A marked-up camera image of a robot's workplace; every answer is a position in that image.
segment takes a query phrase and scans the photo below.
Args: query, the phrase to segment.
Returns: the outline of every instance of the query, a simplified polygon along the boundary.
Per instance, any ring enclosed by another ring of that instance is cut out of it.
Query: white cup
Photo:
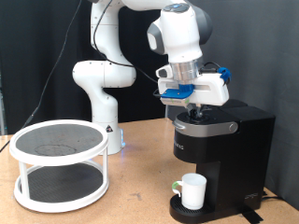
[[[181,203],[184,207],[197,210],[204,205],[206,192],[206,178],[199,174],[186,174],[182,181],[176,181],[172,185],[172,190],[180,197],[180,192],[176,189],[178,185],[182,188]]]

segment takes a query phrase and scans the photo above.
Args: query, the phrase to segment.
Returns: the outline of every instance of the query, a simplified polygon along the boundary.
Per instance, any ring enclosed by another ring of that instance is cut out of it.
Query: power cord
[[[21,129],[25,128],[25,127],[31,122],[31,120],[34,118],[36,112],[38,111],[38,109],[39,109],[39,107],[40,107],[40,105],[41,105],[41,102],[42,102],[42,100],[43,100],[43,97],[44,97],[46,88],[48,87],[50,78],[51,78],[51,76],[53,75],[53,72],[54,72],[55,68],[57,67],[58,63],[60,62],[60,60],[61,60],[61,58],[62,58],[62,56],[63,56],[63,54],[64,54],[64,48],[65,48],[65,45],[66,45],[66,40],[67,40],[67,37],[68,37],[68,33],[69,33],[69,30],[70,30],[70,28],[71,28],[71,26],[72,26],[72,24],[73,24],[74,19],[76,18],[77,14],[78,14],[78,10],[80,9],[81,2],[82,2],[82,0],[79,1],[78,6],[77,6],[77,9],[76,9],[76,12],[75,12],[75,14],[74,14],[74,16],[73,16],[73,19],[72,19],[72,21],[71,21],[71,22],[69,23],[69,25],[68,25],[68,28],[67,28],[67,31],[66,31],[66,34],[65,34],[65,39],[64,39],[63,48],[62,48],[62,50],[61,50],[61,52],[60,52],[60,54],[59,54],[59,56],[58,56],[58,58],[57,58],[57,61],[56,61],[55,65],[53,66],[53,68],[52,68],[52,70],[51,70],[51,72],[50,72],[50,74],[49,74],[49,76],[48,76],[48,79],[47,79],[47,82],[46,82],[46,84],[45,84],[44,90],[43,90],[42,93],[41,93],[41,96],[40,96],[40,99],[39,99],[39,103],[38,103],[38,105],[37,105],[37,108],[34,110],[34,112],[32,113],[32,115],[26,120],[26,122],[25,122],[24,125],[21,127]],[[10,140],[9,140],[9,141],[8,141],[8,142],[7,142],[7,143],[0,149],[0,153],[7,147],[7,145],[8,145],[9,143],[10,143]]]
[[[113,0],[110,0],[110,2],[106,5],[106,7],[105,7],[105,9],[104,9],[104,11],[103,11],[103,13],[102,13],[102,15],[101,15],[101,17],[100,17],[98,23],[96,24],[96,27],[95,27],[95,29],[94,29],[94,33],[93,33],[93,44],[94,44],[95,49],[96,49],[97,52],[102,56],[102,58],[104,58],[105,60],[109,61],[110,63],[114,63],[114,64],[121,65],[121,66],[125,66],[125,67],[133,67],[133,68],[137,69],[139,72],[141,72],[141,73],[142,73],[145,77],[147,77],[149,80],[153,81],[154,83],[158,83],[155,79],[151,78],[148,74],[146,74],[142,69],[138,68],[137,66],[130,65],[130,64],[124,64],[124,63],[116,63],[116,62],[111,61],[111,60],[110,60],[105,54],[103,54],[103,53],[99,50],[99,48],[97,47],[97,45],[96,45],[96,43],[95,43],[95,34],[96,34],[96,31],[97,31],[97,29],[98,29],[98,27],[99,27],[99,24],[100,24],[101,20],[103,19],[104,15],[105,15],[105,13],[106,13],[106,11],[107,11],[107,9],[108,9],[108,7],[110,6],[110,4],[111,4],[112,1],[113,1]]]
[[[279,196],[274,196],[274,197],[263,197],[262,198],[262,202],[265,201],[265,200],[269,200],[269,199],[277,199],[277,200],[282,200],[284,201],[283,198],[279,197]]]

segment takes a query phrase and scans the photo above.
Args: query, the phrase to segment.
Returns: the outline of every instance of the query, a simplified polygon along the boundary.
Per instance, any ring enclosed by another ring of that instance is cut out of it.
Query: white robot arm
[[[94,43],[96,25],[110,0],[90,1],[93,2],[93,47],[98,47],[111,61],[129,65],[120,49],[120,9],[125,6],[138,11],[162,9],[161,18],[148,30],[148,37],[153,51],[169,56],[170,64],[157,71],[159,92],[165,105],[221,105],[227,101],[228,91],[220,79],[221,74],[198,72],[202,60],[199,43],[208,40],[212,29],[210,19],[203,10],[183,0],[112,0],[96,30]],[[133,67],[108,61],[80,62],[74,67],[74,80],[90,97],[93,122],[107,129],[108,154],[119,152],[124,143],[122,130],[118,126],[117,100],[107,95],[103,88],[129,87],[135,82],[135,76]]]

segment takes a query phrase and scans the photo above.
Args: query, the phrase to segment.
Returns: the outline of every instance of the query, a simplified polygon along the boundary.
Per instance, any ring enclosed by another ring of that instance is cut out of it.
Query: table surface
[[[195,164],[178,160],[173,154],[174,127],[169,119],[122,123],[126,147],[108,157],[110,186],[97,202],[77,211],[42,214],[21,207],[13,196],[19,163],[8,147],[0,154],[1,223],[177,223],[169,215],[171,184]],[[11,136],[1,136],[3,146]],[[98,156],[94,161],[102,163]],[[265,190],[269,196],[274,194]],[[263,224],[299,223],[298,211],[279,200],[267,200],[256,211]],[[211,224],[248,224],[241,215],[208,222]]]

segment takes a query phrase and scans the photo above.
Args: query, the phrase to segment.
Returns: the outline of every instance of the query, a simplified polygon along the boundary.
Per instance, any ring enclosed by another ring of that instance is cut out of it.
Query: coffee machine
[[[237,100],[211,107],[197,119],[181,113],[173,122],[174,154],[196,164],[206,182],[204,206],[189,210],[175,195],[170,215],[182,223],[204,223],[261,207],[275,116]]]

